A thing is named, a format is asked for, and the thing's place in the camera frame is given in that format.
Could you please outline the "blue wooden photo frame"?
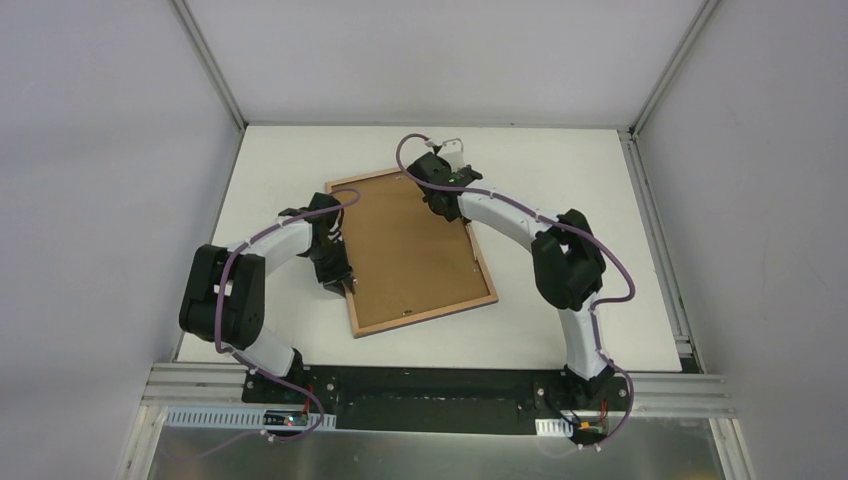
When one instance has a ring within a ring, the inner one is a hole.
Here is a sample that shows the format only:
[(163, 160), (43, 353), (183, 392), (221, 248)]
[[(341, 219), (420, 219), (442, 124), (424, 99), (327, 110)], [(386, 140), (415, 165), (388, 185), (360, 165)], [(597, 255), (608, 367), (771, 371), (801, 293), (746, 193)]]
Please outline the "blue wooden photo frame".
[(397, 169), (329, 181), (347, 202), (341, 227), (354, 287), (352, 334), (362, 338), (497, 303), (473, 229), (432, 213)]

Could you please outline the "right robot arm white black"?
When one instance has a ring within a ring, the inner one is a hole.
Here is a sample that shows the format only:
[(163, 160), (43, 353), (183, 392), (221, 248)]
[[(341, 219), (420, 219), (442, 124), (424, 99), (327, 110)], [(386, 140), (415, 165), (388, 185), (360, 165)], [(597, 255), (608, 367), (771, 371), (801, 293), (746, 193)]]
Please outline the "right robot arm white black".
[(583, 410), (607, 397), (614, 376), (601, 352), (600, 332), (593, 317), (606, 270), (601, 249), (586, 217), (570, 210), (555, 218), (478, 186), (482, 175), (465, 165), (457, 170), (428, 152), (404, 169), (421, 189), (430, 210), (449, 222), (482, 223), (526, 249), (532, 258), (535, 286), (554, 307), (567, 346), (565, 394)]

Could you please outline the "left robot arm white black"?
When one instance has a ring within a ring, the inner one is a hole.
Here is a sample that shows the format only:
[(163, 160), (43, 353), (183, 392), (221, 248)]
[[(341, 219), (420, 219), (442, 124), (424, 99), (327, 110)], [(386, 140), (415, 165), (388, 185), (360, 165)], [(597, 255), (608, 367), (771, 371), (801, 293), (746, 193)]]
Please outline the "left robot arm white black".
[(178, 314), (180, 329), (230, 353), (281, 404), (307, 392), (301, 353), (265, 325), (267, 277), (295, 258), (309, 260), (324, 289), (345, 296), (355, 277), (342, 226), (351, 201), (316, 193), (301, 208), (281, 211), (260, 232), (229, 246), (204, 244), (194, 254)]

